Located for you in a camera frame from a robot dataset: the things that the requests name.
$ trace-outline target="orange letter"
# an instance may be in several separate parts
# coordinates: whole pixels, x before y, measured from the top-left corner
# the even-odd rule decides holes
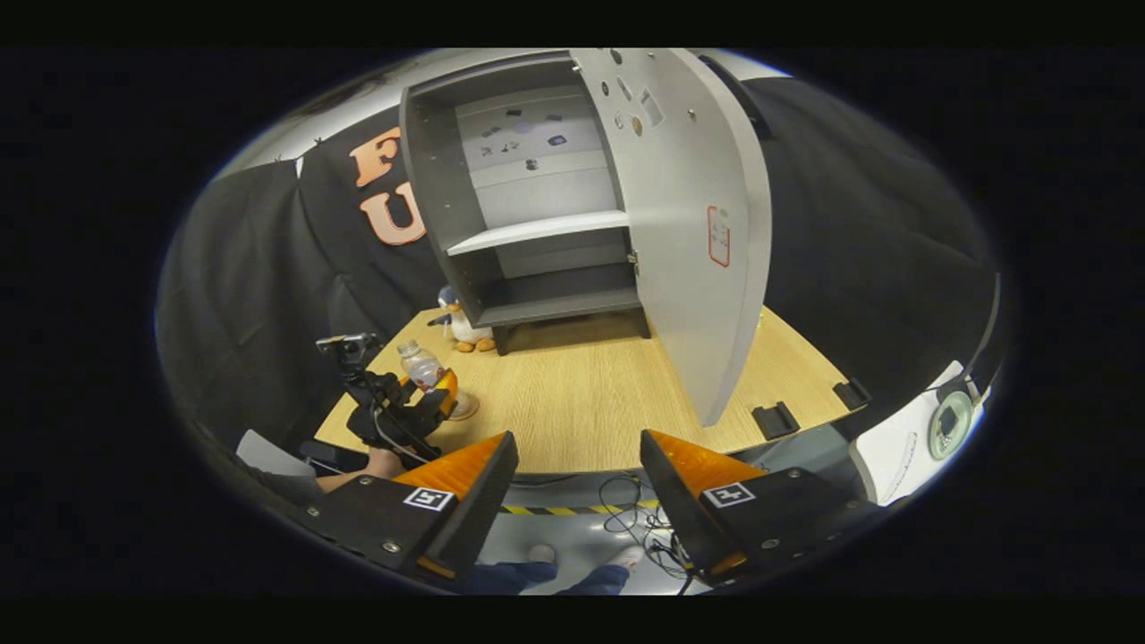
[[[421,222],[421,213],[418,212],[418,204],[413,201],[412,187],[406,181],[394,191],[405,199],[405,205],[410,209],[410,217],[413,218],[413,221],[405,228],[398,228],[394,225],[394,218],[389,214],[389,206],[387,205],[389,203],[388,193],[382,193],[362,202],[362,212],[370,218],[370,226],[373,227],[373,234],[382,242],[392,246],[417,242],[426,234],[426,226]]]
[[[397,141],[394,139],[401,135],[402,128],[395,127],[350,151],[350,156],[358,164],[358,188],[389,172],[394,164],[382,163],[381,159],[392,159],[397,156]]]

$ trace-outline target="gray cabinet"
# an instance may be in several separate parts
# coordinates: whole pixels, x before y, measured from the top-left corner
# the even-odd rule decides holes
[[[508,57],[408,87],[401,127],[442,269],[499,351],[514,324],[632,309],[701,423],[719,419],[771,210],[751,124],[710,69],[685,49]]]

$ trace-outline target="person's leg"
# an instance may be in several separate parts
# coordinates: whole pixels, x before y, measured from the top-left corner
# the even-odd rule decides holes
[[[629,545],[610,561],[589,573],[581,583],[556,595],[619,595],[643,555],[642,545]]]
[[[629,568],[615,564],[605,564],[589,573],[586,578],[571,588],[556,595],[619,595],[624,583],[629,581]]]
[[[556,566],[548,561],[495,564],[474,566],[463,584],[461,595],[519,595],[522,591],[556,579]]]

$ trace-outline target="person's hand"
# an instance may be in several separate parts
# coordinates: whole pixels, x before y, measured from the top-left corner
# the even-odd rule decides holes
[[[398,458],[393,451],[371,447],[370,462],[363,471],[371,477],[379,479],[392,479],[396,476],[404,474],[405,468],[402,466],[402,460]]]

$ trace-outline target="black camera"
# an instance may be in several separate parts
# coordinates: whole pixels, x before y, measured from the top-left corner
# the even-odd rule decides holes
[[[410,406],[410,399],[417,391],[412,380],[368,369],[370,361],[385,346],[377,335],[333,336],[317,340],[315,345],[335,360],[346,393],[357,402],[346,426],[362,442],[393,449],[406,469],[441,456],[441,449],[429,446],[424,439],[452,414],[457,405],[456,387],[452,391],[443,387],[426,392],[416,406]]]

